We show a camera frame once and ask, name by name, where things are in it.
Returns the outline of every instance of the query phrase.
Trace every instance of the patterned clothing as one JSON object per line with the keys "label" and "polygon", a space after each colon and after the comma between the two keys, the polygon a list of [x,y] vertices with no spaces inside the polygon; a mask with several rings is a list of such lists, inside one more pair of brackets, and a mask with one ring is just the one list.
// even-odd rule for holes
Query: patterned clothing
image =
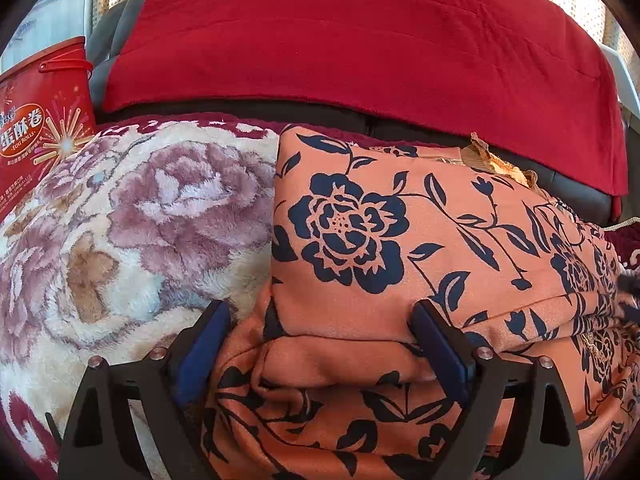
{"label": "patterned clothing", "polygon": [[222,479],[427,478],[460,409],[407,327],[423,298],[476,346],[551,356],[585,478],[615,457],[638,419],[640,348],[612,244],[544,192],[450,158],[282,134],[271,279],[211,379],[202,445]]}

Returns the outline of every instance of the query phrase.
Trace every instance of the sparkle graphic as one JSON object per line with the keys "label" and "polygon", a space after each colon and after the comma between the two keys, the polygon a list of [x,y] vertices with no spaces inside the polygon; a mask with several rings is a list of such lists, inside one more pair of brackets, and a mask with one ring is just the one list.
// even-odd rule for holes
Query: sparkle graphic
{"label": "sparkle graphic", "polygon": [[44,142],[42,148],[50,151],[33,159],[33,164],[35,166],[46,162],[43,172],[45,170],[53,170],[60,162],[65,160],[68,156],[79,152],[85,144],[93,140],[95,137],[94,135],[81,137],[84,124],[78,123],[78,117],[81,113],[80,108],[76,108],[76,113],[73,118],[71,118],[71,113],[69,113],[66,122],[64,118],[60,119],[59,127],[57,127],[53,122],[49,110],[46,111],[46,126],[42,131],[44,132],[44,140],[49,140],[50,142]]}

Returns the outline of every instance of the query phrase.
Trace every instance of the product logo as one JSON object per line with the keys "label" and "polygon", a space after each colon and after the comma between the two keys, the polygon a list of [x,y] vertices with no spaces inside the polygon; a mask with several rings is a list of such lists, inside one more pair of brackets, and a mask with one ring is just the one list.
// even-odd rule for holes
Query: product logo
{"label": "product logo", "polygon": [[12,158],[38,139],[44,124],[44,110],[40,105],[28,104],[10,113],[13,119],[0,129],[0,155]]}

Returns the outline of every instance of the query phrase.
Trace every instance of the floral blanket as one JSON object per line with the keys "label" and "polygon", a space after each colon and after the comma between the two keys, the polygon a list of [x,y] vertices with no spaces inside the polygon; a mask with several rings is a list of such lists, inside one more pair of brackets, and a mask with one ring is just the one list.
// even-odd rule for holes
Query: floral blanket
{"label": "floral blanket", "polygon": [[254,306],[269,276],[278,145],[256,124],[208,114],[104,129],[0,224],[0,418],[41,478],[57,469],[45,412],[62,432],[89,357],[138,360],[213,298],[239,317]]}

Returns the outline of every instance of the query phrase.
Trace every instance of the gold embellishment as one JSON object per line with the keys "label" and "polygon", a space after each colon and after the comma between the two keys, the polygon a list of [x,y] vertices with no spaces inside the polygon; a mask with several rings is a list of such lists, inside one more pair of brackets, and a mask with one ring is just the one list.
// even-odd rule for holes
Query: gold embellishment
{"label": "gold embellishment", "polygon": [[582,337],[582,341],[584,341],[584,345],[587,347],[587,350],[591,354],[591,357],[596,359],[597,361],[604,361],[604,355],[598,347],[593,342],[593,334],[591,332],[580,334]]}

